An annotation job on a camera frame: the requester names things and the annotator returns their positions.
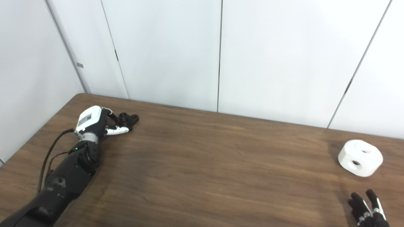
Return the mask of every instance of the white object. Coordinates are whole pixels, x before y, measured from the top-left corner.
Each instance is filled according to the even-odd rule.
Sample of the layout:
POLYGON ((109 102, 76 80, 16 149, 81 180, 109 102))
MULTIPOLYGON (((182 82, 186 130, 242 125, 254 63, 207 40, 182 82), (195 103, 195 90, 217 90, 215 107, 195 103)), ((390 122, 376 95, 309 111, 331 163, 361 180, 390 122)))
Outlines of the white object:
MULTIPOLYGON (((102 107, 100 106, 92 106, 86 110, 84 110, 79 117, 77 122, 76 131, 82 131, 84 134, 86 133, 86 128, 98 123, 101 117, 102 107)), ((127 127, 119 127, 115 126, 115 129, 107 128, 107 135, 118 135, 129 132, 129 128, 127 127)))
POLYGON ((129 132, 127 127, 119 127, 117 126, 116 129, 107 129, 107 135, 118 135, 129 132))
POLYGON ((338 155, 341 166, 360 177, 372 175, 382 164, 383 156, 377 147, 362 141, 350 140, 338 155))
POLYGON ((97 123, 100 120, 101 116, 101 107, 95 105, 92 106, 86 110, 84 110, 79 117, 79 120, 77 122, 76 126, 76 131, 85 131, 85 128, 87 128, 90 125, 93 125, 97 123))
POLYGON ((327 127, 388 2, 224 0, 219 112, 327 127))
POLYGON ((0 0, 0 50, 0 158, 7 161, 83 88, 45 1, 0 0))
POLYGON ((128 99, 100 0, 47 0, 91 94, 128 99))
POLYGON ((404 1, 392 1, 330 128, 404 139, 404 1))
POLYGON ((220 0, 103 0, 129 98, 217 111, 220 0))

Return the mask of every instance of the wooden table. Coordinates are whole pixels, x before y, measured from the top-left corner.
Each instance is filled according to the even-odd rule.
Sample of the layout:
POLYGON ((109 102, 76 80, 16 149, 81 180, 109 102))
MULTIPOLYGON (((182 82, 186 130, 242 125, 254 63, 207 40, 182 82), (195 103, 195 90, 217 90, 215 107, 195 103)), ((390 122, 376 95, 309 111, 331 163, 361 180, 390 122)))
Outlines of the wooden table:
MULTIPOLYGON (((0 168, 0 220, 34 197, 49 146, 93 105, 140 122, 103 141, 101 167, 56 226, 353 227, 347 199, 368 188, 392 227, 404 221, 404 140, 88 94, 76 95, 0 168), (384 154, 371 177, 339 166, 350 139, 384 154)), ((75 142, 64 136, 53 154, 75 142)))

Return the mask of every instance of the robotic hand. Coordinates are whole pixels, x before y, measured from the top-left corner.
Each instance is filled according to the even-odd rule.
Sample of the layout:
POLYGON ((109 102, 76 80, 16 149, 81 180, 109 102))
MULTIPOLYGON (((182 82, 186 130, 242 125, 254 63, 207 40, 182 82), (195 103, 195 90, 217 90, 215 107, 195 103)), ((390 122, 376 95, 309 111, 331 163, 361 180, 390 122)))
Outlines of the robotic hand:
POLYGON ((138 115, 120 113, 116 116, 112 110, 104 107, 93 106, 86 109, 80 114, 76 129, 64 131, 52 144, 42 166, 36 197, 2 221, 0 227, 53 226, 70 202, 84 191, 99 167, 99 141, 106 135, 130 132, 138 121, 138 115), (108 118, 113 120, 114 125, 108 125, 108 118), (49 164, 45 186, 41 190, 42 176, 50 152, 58 139, 68 132, 74 132, 79 142, 65 152, 68 156, 57 168, 51 170, 49 164))
POLYGON ((372 203, 372 209, 369 209, 365 200, 363 200, 356 192, 351 194, 351 199, 348 200, 348 204, 352 208, 352 215, 355 218, 359 227, 389 227, 389 223, 386 221, 383 208, 381 206, 379 198, 376 196, 372 189, 366 191, 370 202, 372 203))

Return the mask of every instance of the black cable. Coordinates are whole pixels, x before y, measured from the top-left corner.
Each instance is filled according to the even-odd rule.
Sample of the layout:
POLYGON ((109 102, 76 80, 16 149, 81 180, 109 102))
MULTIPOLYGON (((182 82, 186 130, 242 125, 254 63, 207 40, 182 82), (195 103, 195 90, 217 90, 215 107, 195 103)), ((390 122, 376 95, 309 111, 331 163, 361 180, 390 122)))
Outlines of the black cable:
POLYGON ((58 142, 58 140, 59 140, 64 134, 67 134, 67 133, 70 133, 70 132, 74 132, 74 129, 71 128, 71 129, 67 129, 67 130, 63 131, 63 132, 55 139, 55 141, 53 142, 52 146, 49 148, 49 151, 48 151, 48 153, 46 154, 44 163, 42 164, 41 173, 40 173, 40 175, 39 175, 38 193, 41 192, 42 180, 43 180, 43 178, 44 178, 44 171, 45 171, 46 163, 48 162, 48 158, 49 158, 49 156, 51 155, 51 152, 52 152, 54 146, 56 145, 56 143, 58 142))
POLYGON ((47 174, 49 174, 49 172, 51 171, 51 166, 52 166, 53 160, 54 160, 57 156, 62 155, 62 154, 67 154, 67 153, 69 153, 69 152, 68 152, 68 151, 61 152, 61 153, 59 153, 59 154, 53 156, 53 158, 50 159, 50 162, 49 162, 49 165, 48 165, 48 173, 47 173, 47 174))

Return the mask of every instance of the hole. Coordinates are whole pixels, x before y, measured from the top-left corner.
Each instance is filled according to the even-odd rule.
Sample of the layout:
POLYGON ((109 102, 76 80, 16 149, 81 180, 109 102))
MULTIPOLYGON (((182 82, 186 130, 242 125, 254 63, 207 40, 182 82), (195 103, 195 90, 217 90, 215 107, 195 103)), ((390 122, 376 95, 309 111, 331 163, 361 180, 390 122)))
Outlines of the hole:
POLYGON ((354 170, 360 170, 360 169, 362 168, 362 165, 361 165, 359 162, 354 161, 354 160, 352 160, 351 162, 349 162, 349 163, 348 163, 348 166, 349 166, 350 168, 354 169, 354 170))

